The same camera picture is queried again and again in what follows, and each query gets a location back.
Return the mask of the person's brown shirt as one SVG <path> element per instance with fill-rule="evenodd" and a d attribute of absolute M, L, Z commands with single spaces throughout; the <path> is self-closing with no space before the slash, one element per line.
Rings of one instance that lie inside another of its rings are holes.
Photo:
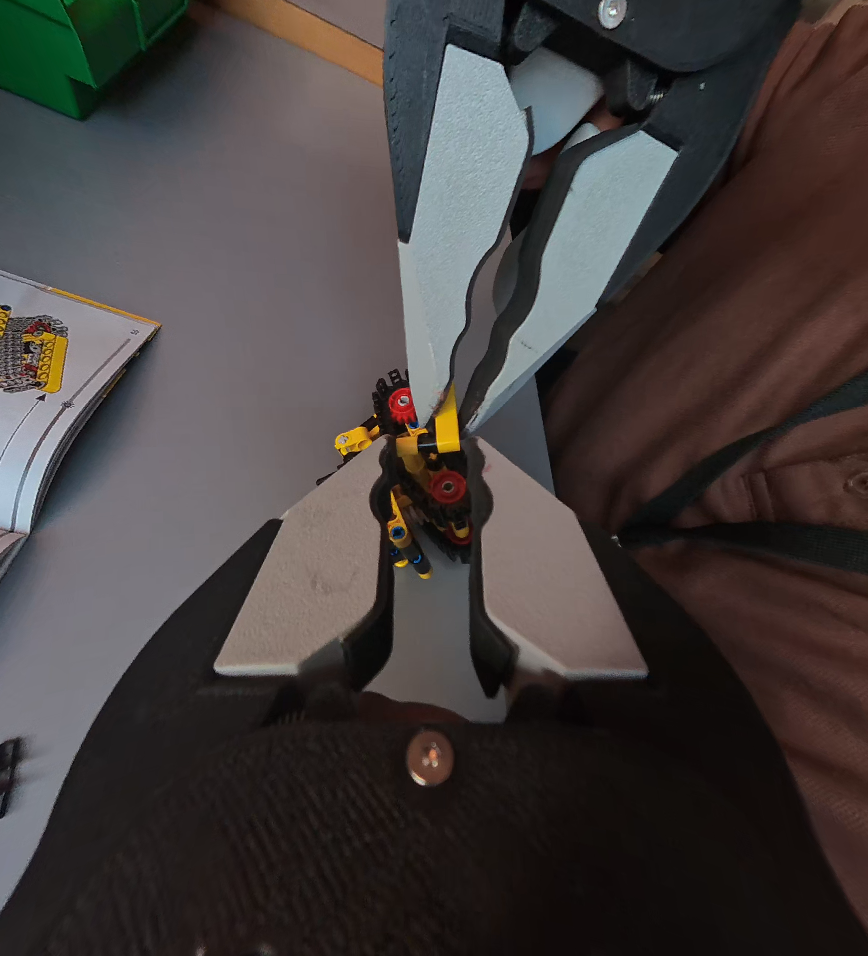
<path fill-rule="evenodd" d="M 722 182 L 588 328 L 547 442 L 559 497 L 612 534 L 868 372 L 868 2 L 794 26 Z M 868 575 L 688 541 L 637 558 L 750 689 L 868 929 Z"/>

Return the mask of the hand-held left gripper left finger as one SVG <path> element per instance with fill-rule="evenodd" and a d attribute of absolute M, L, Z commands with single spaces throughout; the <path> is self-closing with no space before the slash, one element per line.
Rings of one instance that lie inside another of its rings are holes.
<path fill-rule="evenodd" d="M 371 683 L 393 647 L 393 567 L 377 515 L 377 440 L 286 511 L 214 671 Z"/>

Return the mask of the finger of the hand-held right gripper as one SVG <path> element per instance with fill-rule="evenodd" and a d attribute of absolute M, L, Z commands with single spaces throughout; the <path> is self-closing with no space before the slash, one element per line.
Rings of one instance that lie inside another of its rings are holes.
<path fill-rule="evenodd" d="M 642 130 L 589 137 L 560 155 L 497 269 L 498 316 L 464 395 L 464 433 L 485 424 L 593 315 L 677 157 Z"/>
<path fill-rule="evenodd" d="M 417 421 L 445 403 L 476 277 L 511 217 L 534 144 L 505 68 L 449 44 L 413 228 L 398 252 L 409 386 Z"/>

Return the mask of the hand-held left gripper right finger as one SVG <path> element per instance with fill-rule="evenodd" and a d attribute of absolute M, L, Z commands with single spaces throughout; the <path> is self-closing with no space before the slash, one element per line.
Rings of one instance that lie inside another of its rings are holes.
<path fill-rule="evenodd" d="M 470 653 L 488 698 L 648 675 L 571 510 L 481 438 L 467 442 Z"/>

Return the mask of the lego instruction booklet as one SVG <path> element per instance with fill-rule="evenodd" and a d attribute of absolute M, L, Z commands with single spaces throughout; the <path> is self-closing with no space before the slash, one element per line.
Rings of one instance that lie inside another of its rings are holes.
<path fill-rule="evenodd" d="M 0 270 L 0 581 L 72 442 L 160 327 Z"/>

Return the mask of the yellow black lego bulldozer model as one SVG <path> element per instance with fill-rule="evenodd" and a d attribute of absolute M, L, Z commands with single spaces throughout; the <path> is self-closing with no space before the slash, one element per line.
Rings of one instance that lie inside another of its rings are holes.
<path fill-rule="evenodd" d="M 311 528 L 311 536 L 328 536 L 319 545 L 328 573 L 338 588 L 353 595 L 372 594 L 379 556 L 395 568 L 410 568 L 418 578 L 433 574 L 420 533 L 452 561 L 468 562 L 474 539 L 468 466 L 465 452 L 440 455 L 432 434 L 436 412 L 420 410 L 407 371 L 380 377 L 372 393 L 373 415 L 334 439 L 340 456 L 336 472 L 370 451 L 364 472 L 343 488 L 315 492 L 293 515 Z"/>

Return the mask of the green storage bin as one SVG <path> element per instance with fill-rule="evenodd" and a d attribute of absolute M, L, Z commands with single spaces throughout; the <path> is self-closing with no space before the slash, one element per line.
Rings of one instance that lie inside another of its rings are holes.
<path fill-rule="evenodd" d="M 188 1 L 0 1 L 0 88 L 82 120 L 188 7 Z"/>

